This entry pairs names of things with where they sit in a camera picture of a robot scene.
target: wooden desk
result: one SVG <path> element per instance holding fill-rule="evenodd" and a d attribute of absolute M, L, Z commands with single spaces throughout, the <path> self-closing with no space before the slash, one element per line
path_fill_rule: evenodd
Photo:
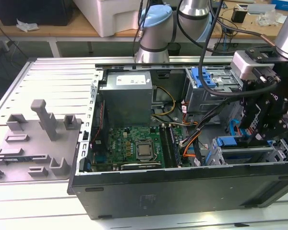
<path fill-rule="evenodd" d="M 228 8 L 232 9 L 236 6 L 236 2 L 226 2 Z M 226 11 L 223 15 L 224 18 L 231 18 L 233 10 Z M 288 15 L 287 11 L 280 11 L 284 15 Z M 275 39 L 281 24 L 278 26 L 263 26 L 260 27 L 256 24 L 255 19 L 257 16 L 246 15 L 243 23 L 237 23 L 240 29 L 257 31 L 266 34 L 271 39 Z M 29 31 L 28 33 L 21 31 L 16 26 L 4 26 L 0 22 L 0 26 L 3 31 L 13 40 L 13 41 L 46 41 L 49 43 L 52 54 L 54 57 L 61 57 L 60 51 L 57 46 L 57 42 L 60 41 L 83 41 L 88 42 L 90 51 L 93 51 L 91 42 L 102 42 L 102 41 L 122 41 L 131 42 L 133 41 L 136 30 L 127 30 L 116 33 L 114 36 L 110 37 L 100 37 L 96 30 L 91 26 L 88 20 L 79 11 L 75 11 L 73 18 L 67 26 L 47 26 L 41 25 L 39 30 Z M 209 48 L 214 47 L 215 43 L 221 37 L 222 31 L 219 25 L 216 26 L 212 37 L 210 39 Z M 5 41 L 8 40 L 6 36 L 0 31 L 0 43 L 8 50 Z M 263 40 L 258 37 L 238 33 L 233 39 L 233 43 L 264 43 Z"/>
<path fill-rule="evenodd" d="M 231 2 L 231 1 L 227 1 L 226 5 L 227 5 L 227 9 L 222 9 L 220 12 L 220 17 L 222 16 L 225 19 L 230 20 L 232 13 L 233 13 L 233 8 L 237 7 L 237 4 L 239 4 L 238 2 Z M 277 12 L 283 14 L 283 15 L 288 15 L 288 11 L 279 11 L 277 10 Z M 243 21 L 243 23 L 235 23 L 237 25 L 237 27 L 239 29 L 242 30 L 250 30 L 250 31 L 256 31 L 258 33 L 261 34 L 265 34 L 267 35 L 270 39 L 275 39 L 276 36 L 278 35 L 278 32 L 280 30 L 280 28 L 282 27 L 282 24 L 278 23 L 277 26 L 271 25 L 271 26 L 259 26 L 255 20 L 258 17 L 258 15 L 249 15 L 246 14 L 245 19 Z M 225 24 L 233 27 L 233 25 L 231 23 L 228 22 L 224 22 Z M 216 28 L 214 29 L 214 32 L 211 36 L 211 38 L 220 38 L 222 34 L 222 30 L 221 30 L 221 26 L 219 24 L 217 24 Z M 235 36 L 235 39 L 258 39 L 256 36 L 250 35 L 250 34 L 242 34 L 242 33 L 238 33 Z"/>

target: floor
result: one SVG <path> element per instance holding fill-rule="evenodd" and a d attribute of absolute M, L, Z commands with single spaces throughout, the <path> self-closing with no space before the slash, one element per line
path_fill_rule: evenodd
<path fill-rule="evenodd" d="M 63 57 L 132 56 L 132 43 L 130 42 L 120 42 L 120 44 L 117 42 L 93 43 L 94 52 L 92 54 L 88 52 L 86 42 L 60 42 L 58 45 Z M 18 46 L 30 58 L 52 57 L 50 47 L 46 42 L 20 42 Z M 181 56 L 198 56 L 200 54 L 201 49 L 195 45 L 191 43 L 181 44 Z M 26 58 L 14 44 L 11 44 L 9 52 L 0 55 L 0 98 L 5 94 L 25 63 Z"/>

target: blue cable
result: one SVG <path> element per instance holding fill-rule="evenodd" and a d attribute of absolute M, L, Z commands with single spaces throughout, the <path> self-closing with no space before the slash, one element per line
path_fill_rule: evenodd
<path fill-rule="evenodd" d="M 235 132 L 235 129 L 234 129 L 234 123 L 236 123 L 236 125 L 237 125 L 237 124 L 240 123 L 240 121 L 238 121 L 237 119 L 232 119 L 232 120 L 229 122 L 230 134 L 231 134 L 232 136 L 235 136 L 235 135 L 236 135 L 236 132 Z M 240 129 L 240 131 L 241 131 L 241 134 L 243 134 L 244 136 L 247 136 L 247 137 L 249 136 L 249 135 L 247 134 L 247 132 L 246 132 L 245 129 Z"/>

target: black computer case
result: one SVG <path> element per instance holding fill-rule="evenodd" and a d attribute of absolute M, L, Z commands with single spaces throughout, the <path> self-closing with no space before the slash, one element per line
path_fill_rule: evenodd
<path fill-rule="evenodd" d="M 39 25 L 67 25 L 72 17 L 72 0 L 0 0 L 3 25 L 16 25 L 17 20 Z"/>
<path fill-rule="evenodd" d="M 91 219 L 267 207 L 288 192 L 288 162 L 72 175 Z"/>

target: cpu socket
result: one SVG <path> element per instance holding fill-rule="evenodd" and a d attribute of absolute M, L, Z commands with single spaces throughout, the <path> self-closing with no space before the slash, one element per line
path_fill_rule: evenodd
<path fill-rule="evenodd" d="M 138 140 L 135 142 L 136 158 L 140 161 L 150 161 L 154 157 L 152 140 Z"/>

